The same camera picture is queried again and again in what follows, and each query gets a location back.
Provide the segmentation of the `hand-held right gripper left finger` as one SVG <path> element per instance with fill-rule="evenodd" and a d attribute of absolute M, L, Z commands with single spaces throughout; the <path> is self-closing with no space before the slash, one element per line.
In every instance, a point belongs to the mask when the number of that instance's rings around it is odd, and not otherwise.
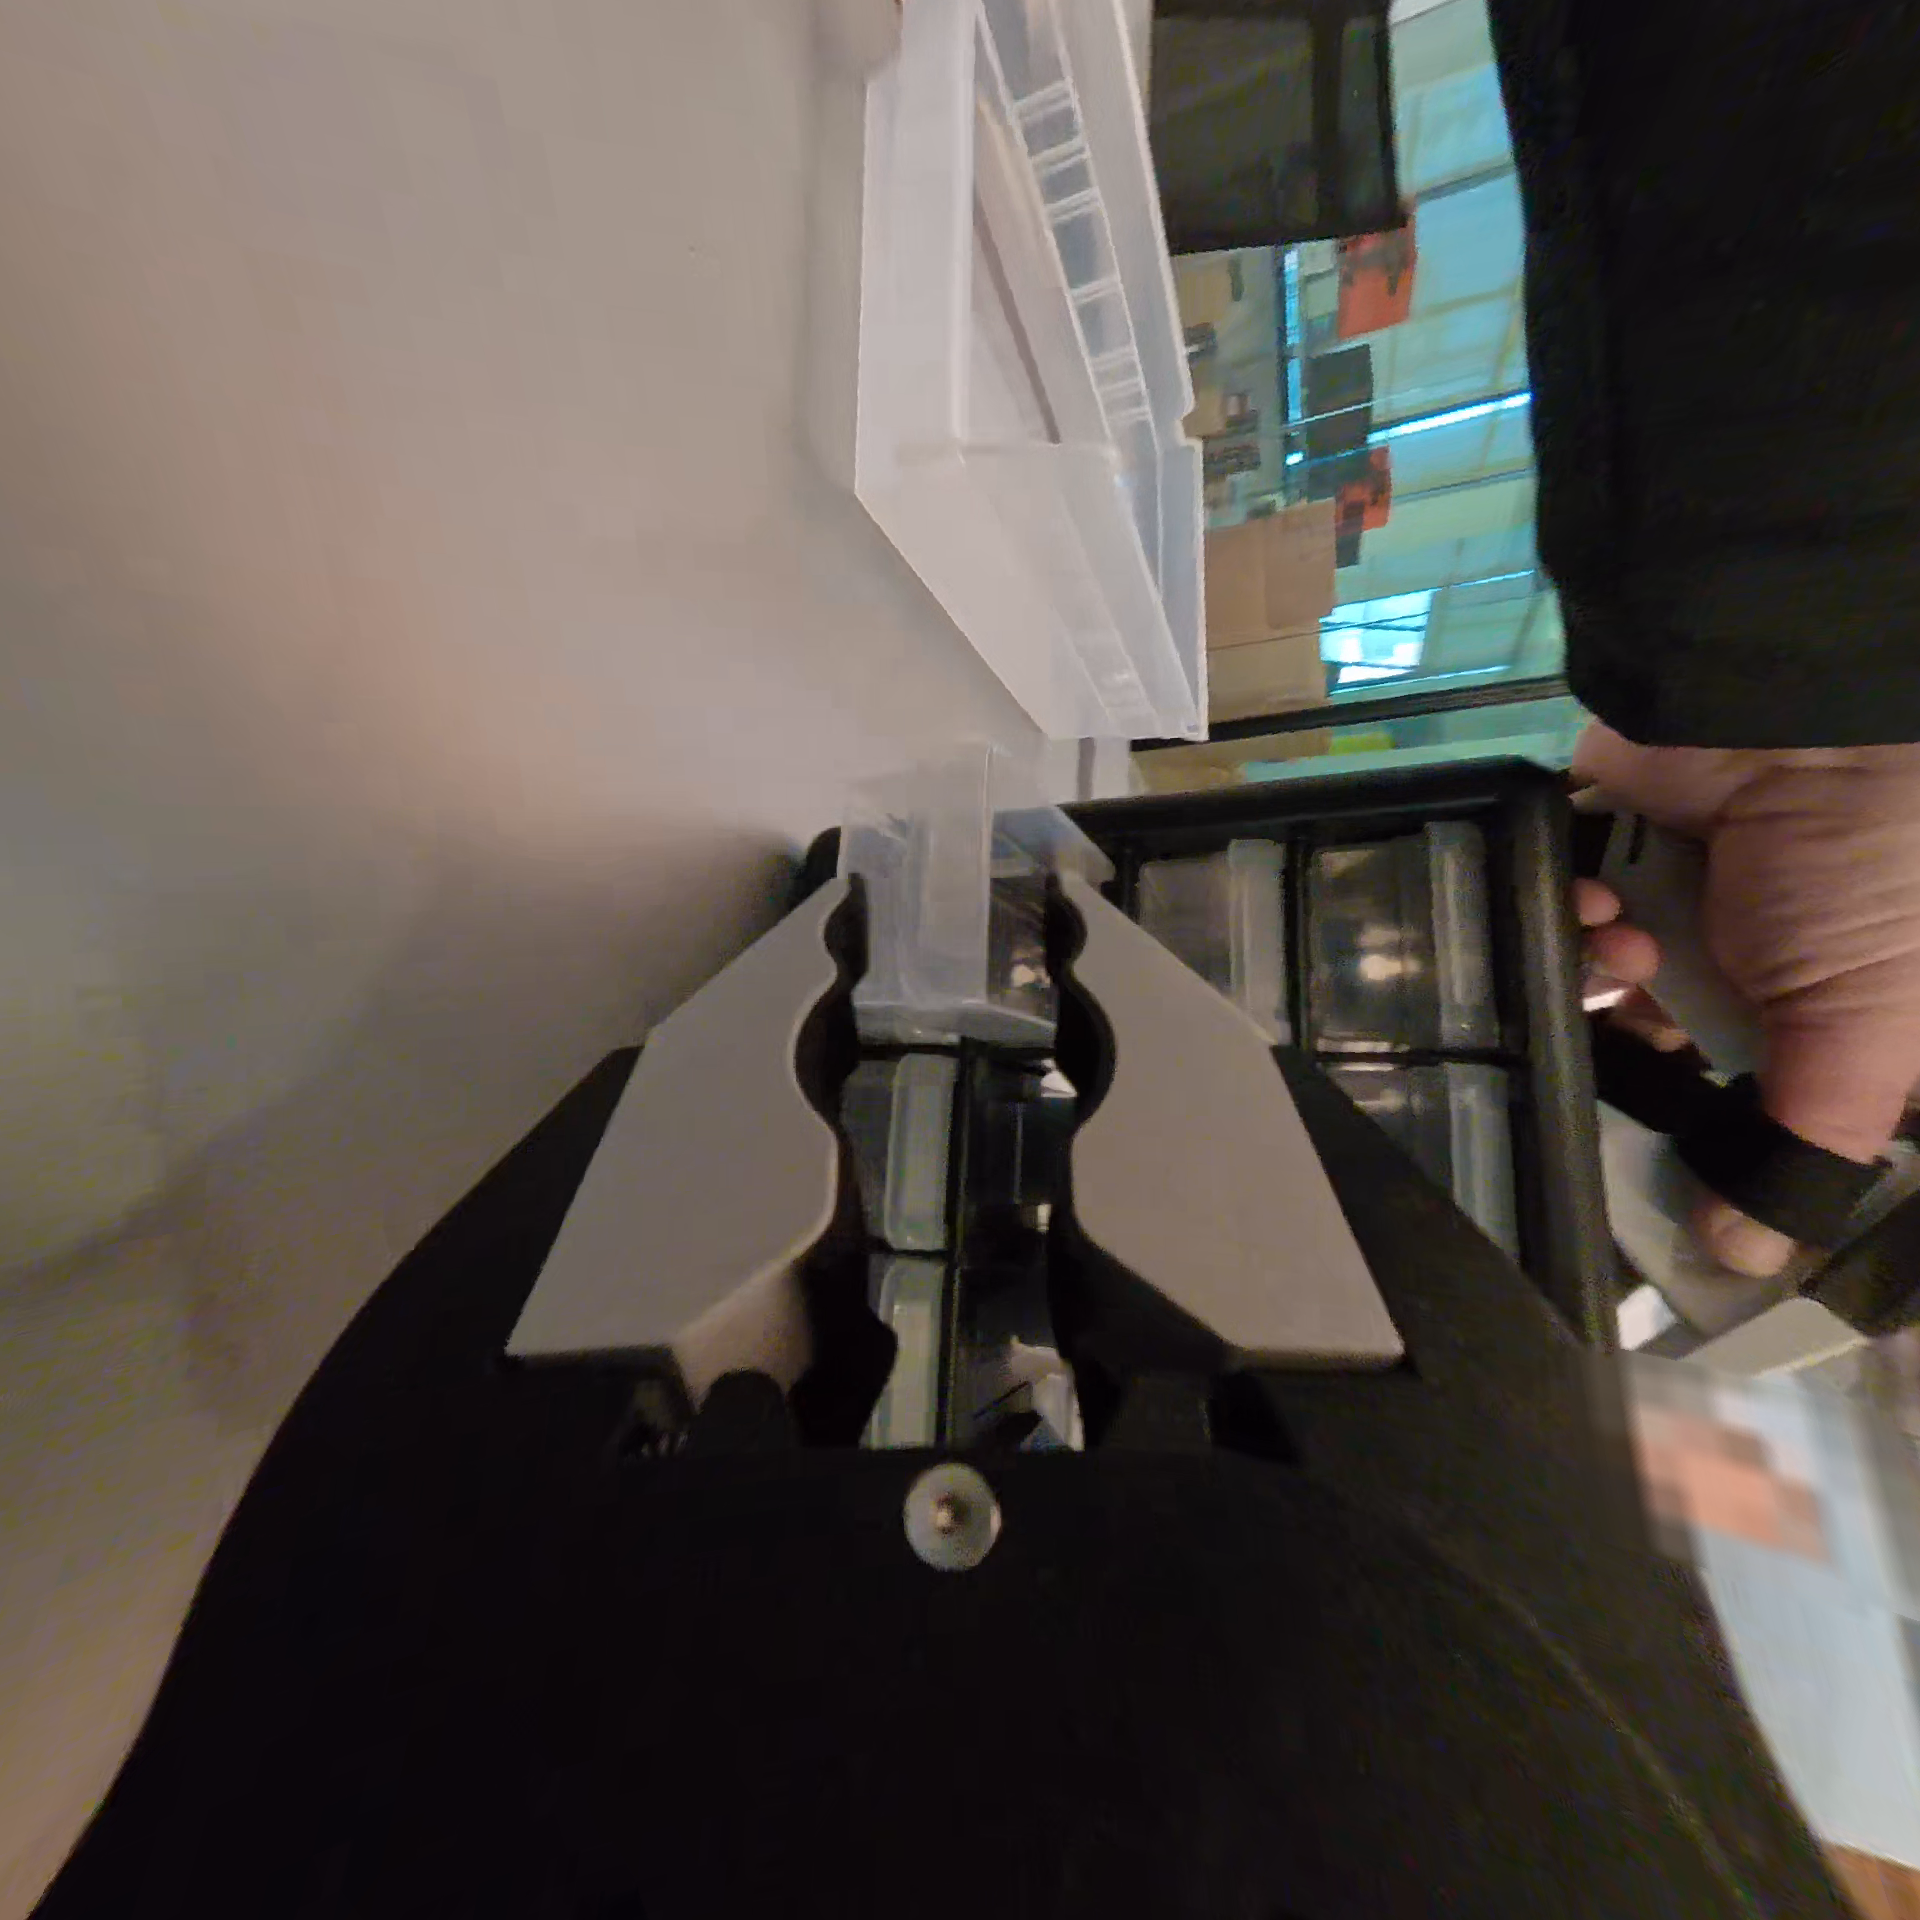
<path fill-rule="evenodd" d="M 523 1364 L 805 1370 L 859 1244 L 844 1085 L 865 897 L 834 877 L 647 1034 L 506 1339 Z"/>

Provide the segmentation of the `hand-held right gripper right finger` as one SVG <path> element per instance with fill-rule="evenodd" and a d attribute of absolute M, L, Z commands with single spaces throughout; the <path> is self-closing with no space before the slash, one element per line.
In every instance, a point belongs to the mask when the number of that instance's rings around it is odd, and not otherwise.
<path fill-rule="evenodd" d="M 1062 1007 L 1091 1020 L 1068 1222 L 1229 1370 L 1383 1372 L 1406 1353 L 1260 1023 L 1062 876 Z"/>

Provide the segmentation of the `black drawer cabinet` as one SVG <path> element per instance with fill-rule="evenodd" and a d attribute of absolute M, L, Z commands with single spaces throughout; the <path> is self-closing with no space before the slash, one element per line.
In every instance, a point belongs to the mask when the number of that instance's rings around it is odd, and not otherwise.
<path fill-rule="evenodd" d="M 1355 775 L 1250 785 L 1215 794 L 1146 795 L 1062 807 L 1100 851 L 1118 851 L 1100 894 L 1124 905 L 1124 882 L 1148 851 L 1196 851 L 1219 835 L 1300 831 L 1313 847 L 1387 838 L 1441 822 L 1477 827 L 1487 846 L 1493 974 L 1511 1070 L 1509 1145 L 1520 1248 L 1502 1252 L 1385 1131 L 1305 1057 L 1304 1042 L 1275 1054 L 1307 1136 L 1358 1248 L 1385 1285 L 1406 1336 L 1406 1359 L 1373 1373 L 1244 1376 L 1204 1401 L 1185 1380 L 1134 1382 L 1081 1443 L 1060 1452 L 1246 1459 L 1275 1472 L 1332 1477 L 1335 1469 L 1411 1477 L 1436 1468 L 1464 1477 L 1452 1456 L 1524 1468 L 1597 1449 L 1620 1417 L 1609 1380 L 1614 1334 L 1603 1330 L 1600 1164 L 1592 1072 L 1573 993 L 1573 932 L 1566 901 L 1568 817 L 1550 780 L 1518 761 L 1479 769 Z M 808 849 L 808 899 L 838 872 L 841 825 Z M 796 1420 L 805 1438 L 861 1443 L 897 1353 L 870 1297 L 872 1245 L 859 1172 L 859 1254 L 834 1254 L 852 1280 L 809 1284 L 825 1307 L 824 1364 L 803 1376 Z"/>

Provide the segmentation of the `clear plastic drawer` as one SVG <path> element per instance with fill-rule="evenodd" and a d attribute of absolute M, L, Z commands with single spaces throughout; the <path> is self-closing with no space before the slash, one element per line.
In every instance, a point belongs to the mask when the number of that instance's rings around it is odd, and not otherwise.
<path fill-rule="evenodd" d="M 838 835 L 836 872 L 868 905 L 859 1035 L 1046 1052 L 1047 888 L 1062 876 L 1101 888 L 1115 868 L 1032 769 L 995 746 L 956 746 L 856 785 Z"/>

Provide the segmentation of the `large clear plastic bin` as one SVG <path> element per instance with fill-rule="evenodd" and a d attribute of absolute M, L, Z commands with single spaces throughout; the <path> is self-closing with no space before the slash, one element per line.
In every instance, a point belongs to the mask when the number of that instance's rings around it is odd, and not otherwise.
<path fill-rule="evenodd" d="M 1207 732 L 1201 445 L 1113 1 L 910 1 L 865 77 L 852 484 L 1052 740 Z"/>

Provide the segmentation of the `bank of small clear drawers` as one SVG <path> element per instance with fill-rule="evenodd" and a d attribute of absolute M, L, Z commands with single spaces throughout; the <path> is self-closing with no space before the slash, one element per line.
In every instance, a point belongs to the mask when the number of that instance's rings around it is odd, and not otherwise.
<path fill-rule="evenodd" d="M 1235 827 L 1212 846 L 1148 851 L 1115 909 L 1247 1013 L 1274 1056 L 1305 1044 L 1332 1087 L 1515 1254 L 1515 1095 L 1486 855 L 1465 822 L 1329 846 Z M 1077 1448 L 1085 1417 L 1103 1423 L 1136 1382 L 1184 1380 L 1207 1401 L 1244 1378 L 1342 1373 L 1201 1353 L 1069 1224 L 1068 1156 L 1094 1056 L 1090 1013 L 1062 1007 L 1062 877 L 1046 896 L 1058 990 L 1046 1052 L 859 1034 L 865 1057 L 841 1113 L 870 1297 L 896 1346 L 865 1448 Z"/>

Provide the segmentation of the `person's left hand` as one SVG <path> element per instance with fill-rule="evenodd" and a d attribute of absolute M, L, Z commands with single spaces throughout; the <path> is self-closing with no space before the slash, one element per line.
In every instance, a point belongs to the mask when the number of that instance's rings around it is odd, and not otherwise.
<path fill-rule="evenodd" d="M 1917 1078 L 1917 746 L 1645 746 L 1590 721 L 1590 805 L 1704 849 L 1700 926 L 1757 1028 L 1759 1110 L 1874 1168 Z"/>

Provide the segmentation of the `brown cardboard box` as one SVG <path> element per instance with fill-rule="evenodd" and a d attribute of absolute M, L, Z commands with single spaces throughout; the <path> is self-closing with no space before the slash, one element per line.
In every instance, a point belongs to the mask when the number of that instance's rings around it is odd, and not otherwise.
<path fill-rule="evenodd" d="M 1207 698 L 1212 727 L 1323 705 L 1329 671 L 1320 625 L 1209 645 Z"/>
<path fill-rule="evenodd" d="M 1205 645 L 1212 653 L 1318 630 L 1334 607 L 1335 512 L 1304 499 L 1204 533 Z"/>

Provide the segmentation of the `orange black case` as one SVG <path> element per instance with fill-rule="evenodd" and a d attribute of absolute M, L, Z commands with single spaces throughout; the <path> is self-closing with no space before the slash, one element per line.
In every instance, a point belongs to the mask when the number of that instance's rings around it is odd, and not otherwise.
<path fill-rule="evenodd" d="M 1334 563 L 1360 563 L 1361 543 L 1369 529 L 1380 529 L 1392 514 L 1390 445 L 1368 443 L 1344 451 L 1334 461 Z"/>
<path fill-rule="evenodd" d="M 1355 342 L 1406 323 L 1414 305 L 1417 262 L 1417 236 L 1409 218 L 1382 232 L 1339 237 L 1334 244 L 1334 336 Z"/>

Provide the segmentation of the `dark framed screen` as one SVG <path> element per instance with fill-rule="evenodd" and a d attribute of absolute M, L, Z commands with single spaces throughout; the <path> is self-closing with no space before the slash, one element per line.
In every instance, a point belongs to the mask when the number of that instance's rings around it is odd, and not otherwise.
<path fill-rule="evenodd" d="M 1383 1 L 1154 5 L 1148 136 L 1167 252 L 1402 226 L 1387 14 Z"/>

